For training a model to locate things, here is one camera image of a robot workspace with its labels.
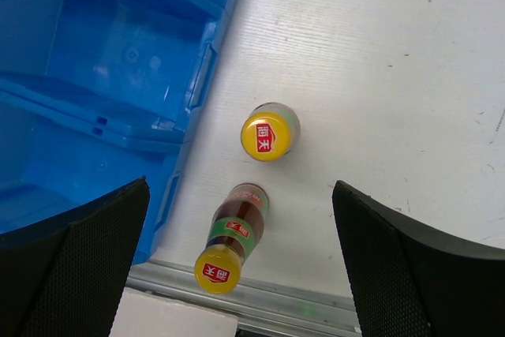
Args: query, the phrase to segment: yellow bottle cap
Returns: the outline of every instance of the yellow bottle cap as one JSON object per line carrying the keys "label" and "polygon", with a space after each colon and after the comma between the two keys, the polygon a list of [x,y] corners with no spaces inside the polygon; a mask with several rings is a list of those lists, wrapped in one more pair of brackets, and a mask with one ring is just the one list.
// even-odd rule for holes
{"label": "yellow bottle cap", "polygon": [[239,255],[226,245],[213,245],[195,263],[195,278],[210,294],[228,294],[237,286],[242,271]]}
{"label": "yellow bottle cap", "polygon": [[241,132],[244,150],[258,161],[274,161],[291,146],[290,126],[278,114],[260,112],[247,119]]}

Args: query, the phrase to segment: slot in blue bin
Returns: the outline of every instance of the slot in blue bin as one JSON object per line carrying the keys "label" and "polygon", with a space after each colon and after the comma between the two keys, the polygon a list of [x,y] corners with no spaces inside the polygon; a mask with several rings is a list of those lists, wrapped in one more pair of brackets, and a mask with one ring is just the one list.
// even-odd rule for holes
{"label": "slot in blue bin", "polygon": [[0,232],[146,176],[157,246],[235,0],[0,0]]}

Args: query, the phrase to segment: bottle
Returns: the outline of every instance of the bottle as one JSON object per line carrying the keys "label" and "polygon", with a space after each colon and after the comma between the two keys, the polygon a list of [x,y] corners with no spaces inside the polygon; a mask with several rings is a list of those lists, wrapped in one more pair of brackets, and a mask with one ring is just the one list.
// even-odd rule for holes
{"label": "bottle", "polygon": [[195,263],[195,278],[211,294],[227,294],[237,286],[242,265],[264,231],[267,194],[257,185],[233,188],[212,219],[205,250]]}
{"label": "bottle", "polygon": [[281,103],[265,103],[244,123],[242,147],[258,161],[274,161],[291,150],[300,138],[300,131],[300,120],[291,108]]}

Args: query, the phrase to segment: brown bottle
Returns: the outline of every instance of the brown bottle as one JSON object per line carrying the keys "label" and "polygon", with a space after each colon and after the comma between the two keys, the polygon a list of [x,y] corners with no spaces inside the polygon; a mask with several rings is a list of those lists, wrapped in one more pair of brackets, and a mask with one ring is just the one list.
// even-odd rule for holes
{"label": "brown bottle", "polygon": [[206,249],[195,264],[204,290],[226,294],[237,286],[242,265],[263,237],[268,207],[267,194],[257,185],[231,190],[214,214]]}

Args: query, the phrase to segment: scratched tabletop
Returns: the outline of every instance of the scratched tabletop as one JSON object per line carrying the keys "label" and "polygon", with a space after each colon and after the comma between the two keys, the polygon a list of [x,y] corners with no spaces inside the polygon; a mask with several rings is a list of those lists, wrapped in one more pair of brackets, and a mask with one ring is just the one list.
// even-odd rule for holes
{"label": "scratched tabletop", "polygon": [[[299,145],[241,149],[264,102]],[[417,220],[505,248],[505,0],[239,0],[159,260],[193,266],[241,182],[271,198],[243,276],[350,296],[331,208],[338,179]]]}

